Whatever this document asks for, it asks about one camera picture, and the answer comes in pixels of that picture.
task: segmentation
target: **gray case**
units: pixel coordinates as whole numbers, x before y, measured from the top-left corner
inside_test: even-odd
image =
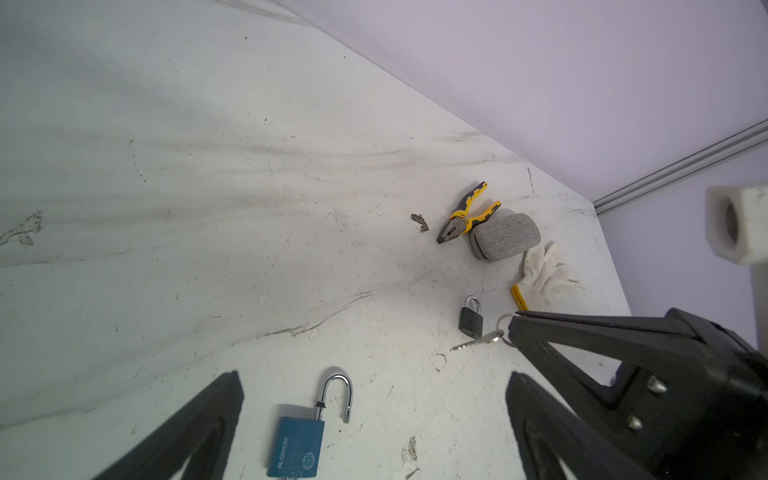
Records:
[[[481,223],[469,231],[472,252],[488,263],[519,255],[540,242],[538,227],[526,214]]]

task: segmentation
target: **screw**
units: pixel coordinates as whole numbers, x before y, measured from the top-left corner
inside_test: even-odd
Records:
[[[638,417],[629,415],[629,418],[627,419],[627,426],[636,432],[637,430],[641,430],[643,428],[643,422]]]
[[[662,393],[667,392],[667,384],[659,380],[659,378],[655,375],[651,375],[648,378],[648,383],[646,384],[648,389],[655,393],[656,395],[661,395]]]

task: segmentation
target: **glove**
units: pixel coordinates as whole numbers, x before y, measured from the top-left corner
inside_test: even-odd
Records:
[[[553,290],[562,287],[584,288],[576,272],[560,263],[562,250],[552,242],[547,249],[541,244],[525,252],[523,279],[511,288],[520,310],[542,310],[551,304]]]

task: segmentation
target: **silver key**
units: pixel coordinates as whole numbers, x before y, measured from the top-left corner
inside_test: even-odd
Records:
[[[465,347],[468,347],[470,345],[478,345],[479,343],[493,343],[497,341],[498,339],[502,338],[504,336],[504,330],[494,330],[490,332],[488,335],[483,335],[478,339],[474,339],[471,342],[462,343],[461,345],[457,345],[451,349],[452,352],[455,352],[456,350],[461,350]]]

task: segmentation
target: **yellow and black pliers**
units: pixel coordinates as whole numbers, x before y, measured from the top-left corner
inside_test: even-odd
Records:
[[[480,223],[491,218],[491,215],[502,205],[502,202],[496,201],[493,205],[488,207],[485,212],[479,214],[477,217],[467,218],[467,215],[469,214],[469,206],[472,205],[472,201],[486,188],[488,188],[488,184],[482,182],[475,187],[473,191],[462,198],[462,201],[458,203],[456,211],[451,214],[451,219],[440,231],[440,236],[437,237],[437,243],[453,240],[462,233],[469,232],[472,228],[477,227]]]

